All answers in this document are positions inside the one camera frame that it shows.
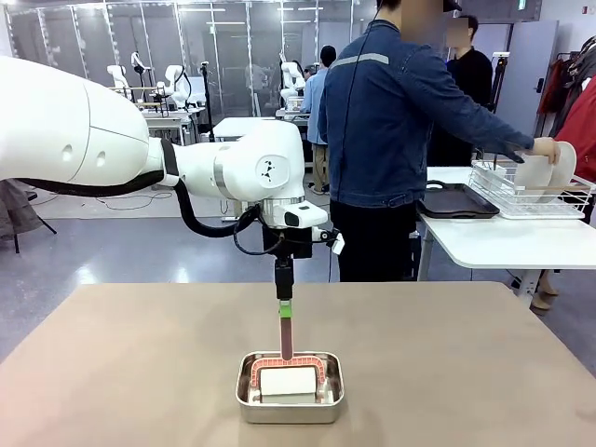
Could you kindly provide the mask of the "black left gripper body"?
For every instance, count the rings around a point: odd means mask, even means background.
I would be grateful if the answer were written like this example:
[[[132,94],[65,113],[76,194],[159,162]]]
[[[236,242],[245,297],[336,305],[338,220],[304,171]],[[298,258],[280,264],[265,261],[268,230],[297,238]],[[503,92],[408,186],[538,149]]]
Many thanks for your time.
[[[309,229],[275,229],[264,226],[262,236],[265,253],[275,258],[275,280],[293,278],[293,261],[312,257],[313,242]]]

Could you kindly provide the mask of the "person right hand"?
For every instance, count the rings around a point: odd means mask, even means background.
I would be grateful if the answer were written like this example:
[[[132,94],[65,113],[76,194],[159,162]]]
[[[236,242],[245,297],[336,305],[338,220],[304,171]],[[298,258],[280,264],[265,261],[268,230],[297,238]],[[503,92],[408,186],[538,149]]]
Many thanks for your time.
[[[550,137],[540,137],[534,139],[532,148],[533,156],[544,156],[548,159],[550,165],[559,163],[561,151],[558,143]]]

